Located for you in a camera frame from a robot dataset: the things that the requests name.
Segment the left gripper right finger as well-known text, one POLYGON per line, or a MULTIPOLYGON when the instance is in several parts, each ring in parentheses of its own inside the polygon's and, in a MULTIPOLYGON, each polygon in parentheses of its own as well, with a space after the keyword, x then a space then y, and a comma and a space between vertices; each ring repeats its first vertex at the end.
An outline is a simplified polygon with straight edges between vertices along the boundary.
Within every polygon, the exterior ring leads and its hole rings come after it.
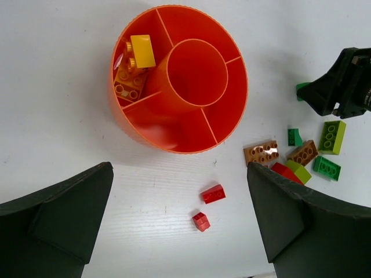
POLYGON ((370 208, 250 162, 247 180, 277 277, 370 277, 370 208))

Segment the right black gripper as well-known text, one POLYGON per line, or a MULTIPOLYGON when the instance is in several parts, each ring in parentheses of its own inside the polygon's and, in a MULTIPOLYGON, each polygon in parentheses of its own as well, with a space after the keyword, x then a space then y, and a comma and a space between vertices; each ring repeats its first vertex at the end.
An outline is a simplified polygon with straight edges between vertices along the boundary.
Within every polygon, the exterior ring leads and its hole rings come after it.
POLYGON ((370 111, 370 49, 343 49, 338 73, 339 68, 333 66, 310 82, 306 103, 320 116, 333 113, 341 119, 370 111))

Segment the small dark green lego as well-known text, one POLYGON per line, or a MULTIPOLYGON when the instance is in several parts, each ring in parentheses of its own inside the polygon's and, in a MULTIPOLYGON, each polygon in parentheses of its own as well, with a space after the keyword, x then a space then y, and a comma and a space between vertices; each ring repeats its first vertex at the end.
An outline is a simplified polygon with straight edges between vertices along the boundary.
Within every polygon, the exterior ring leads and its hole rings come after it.
POLYGON ((290 147, 303 146, 303 140, 300 136, 299 129, 288 129, 288 146, 290 147))

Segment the red sloped lego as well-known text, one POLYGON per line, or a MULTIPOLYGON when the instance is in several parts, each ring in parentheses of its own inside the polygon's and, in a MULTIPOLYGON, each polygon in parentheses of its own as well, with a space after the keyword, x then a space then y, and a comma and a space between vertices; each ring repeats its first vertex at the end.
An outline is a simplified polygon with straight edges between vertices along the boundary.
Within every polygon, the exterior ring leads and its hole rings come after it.
POLYGON ((217 184, 201 193, 201 198, 205 204, 213 203, 226 198, 224 188, 221 184, 217 184))

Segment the yellow lego brick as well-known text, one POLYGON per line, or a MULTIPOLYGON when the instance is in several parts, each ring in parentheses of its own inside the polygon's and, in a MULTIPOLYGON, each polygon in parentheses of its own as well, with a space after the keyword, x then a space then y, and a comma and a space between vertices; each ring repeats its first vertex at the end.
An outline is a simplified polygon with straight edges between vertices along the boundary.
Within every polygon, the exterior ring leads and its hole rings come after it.
POLYGON ((149 35, 132 35, 125 42, 125 65, 129 72, 140 72, 156 66, 149 35))

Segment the small red lego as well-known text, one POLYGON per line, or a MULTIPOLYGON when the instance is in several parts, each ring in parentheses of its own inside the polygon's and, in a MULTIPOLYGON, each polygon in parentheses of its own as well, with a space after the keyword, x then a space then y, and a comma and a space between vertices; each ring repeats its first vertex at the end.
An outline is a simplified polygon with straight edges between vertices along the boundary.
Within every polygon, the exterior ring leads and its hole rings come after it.
POLYGON ((202 212, 199 212, 197 214, 195 214, 193 217, 192 217, 192 220, 196 226, 196 228, 200 231, 200 232, 204 232, 206 231, 208 228, 210 228, 210 223, 209 223, 209 220, 207 218, 207 216, 202 213, 202 212))

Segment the lime green long lego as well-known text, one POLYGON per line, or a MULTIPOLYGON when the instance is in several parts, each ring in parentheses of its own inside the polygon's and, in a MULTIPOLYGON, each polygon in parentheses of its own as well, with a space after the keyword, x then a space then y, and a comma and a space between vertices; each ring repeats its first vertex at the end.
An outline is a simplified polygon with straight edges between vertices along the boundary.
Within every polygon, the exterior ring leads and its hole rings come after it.
POLYGON ((346 124, 341 121, 327 121, 323 124, 318 151, 328 155, 339 155, 346 124))

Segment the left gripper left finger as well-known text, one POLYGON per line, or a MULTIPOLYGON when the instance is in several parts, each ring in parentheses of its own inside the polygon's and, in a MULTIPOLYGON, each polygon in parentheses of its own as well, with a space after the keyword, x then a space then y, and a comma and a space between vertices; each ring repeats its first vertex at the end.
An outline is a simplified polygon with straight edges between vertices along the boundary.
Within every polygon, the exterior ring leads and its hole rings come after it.
POLYGON ((1 204, 1 277, 81 277, 114 178, 102 162, 1 204))

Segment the dark green curved lego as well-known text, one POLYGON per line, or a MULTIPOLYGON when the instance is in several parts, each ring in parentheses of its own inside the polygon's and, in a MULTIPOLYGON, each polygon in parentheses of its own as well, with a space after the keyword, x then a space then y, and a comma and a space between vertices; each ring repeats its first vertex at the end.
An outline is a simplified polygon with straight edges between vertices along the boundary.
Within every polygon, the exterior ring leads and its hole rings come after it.
POLYGON ((307 101, 310 92, 310 82, 299 83, 296 85, 296 97, 298 101, 307 101))

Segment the orange lego plate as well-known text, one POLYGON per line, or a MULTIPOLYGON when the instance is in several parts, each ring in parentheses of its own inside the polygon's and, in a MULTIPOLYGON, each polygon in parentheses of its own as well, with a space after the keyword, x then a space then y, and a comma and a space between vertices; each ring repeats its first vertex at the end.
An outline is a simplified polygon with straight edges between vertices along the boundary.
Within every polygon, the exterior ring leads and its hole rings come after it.
POLYGON ((124 67, 119 67, 114 79, 116 95, 131 102, 137 101, 141 96, 147 75, 147 73, 132 75, 124 67))

